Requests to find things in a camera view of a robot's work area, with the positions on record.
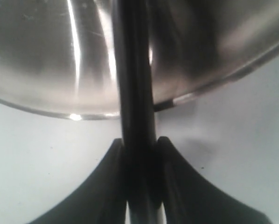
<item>stainless steel bowl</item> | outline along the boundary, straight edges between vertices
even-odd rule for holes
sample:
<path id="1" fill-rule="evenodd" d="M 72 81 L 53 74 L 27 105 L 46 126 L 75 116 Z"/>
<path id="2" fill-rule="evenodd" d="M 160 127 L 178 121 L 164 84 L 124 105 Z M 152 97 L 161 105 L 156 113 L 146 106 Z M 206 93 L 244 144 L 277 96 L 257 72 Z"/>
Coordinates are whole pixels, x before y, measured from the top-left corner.
<path id="1" fill-rule="evenodd" d="M 279 0 L 147 0 L 155 110 L 279 54 Z M 119 115 L 110 0 L 0 0 L 0 102 L 71 119 Z"/>

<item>white background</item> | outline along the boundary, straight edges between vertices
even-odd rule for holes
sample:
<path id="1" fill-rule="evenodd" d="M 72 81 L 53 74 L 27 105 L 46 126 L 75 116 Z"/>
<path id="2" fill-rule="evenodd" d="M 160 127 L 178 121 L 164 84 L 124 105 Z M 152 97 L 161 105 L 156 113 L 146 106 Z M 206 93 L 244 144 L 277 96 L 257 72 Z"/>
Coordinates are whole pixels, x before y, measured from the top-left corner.
<path id="1" fill-rule="evenodd" d="M 203 176 L 279 224 L 279 57 L 157 120 L 158 135 Z M 0 224 L 27 223 L 59 203 L 120 136 L 118 120 L 75 122 L 0 105 Z"/>

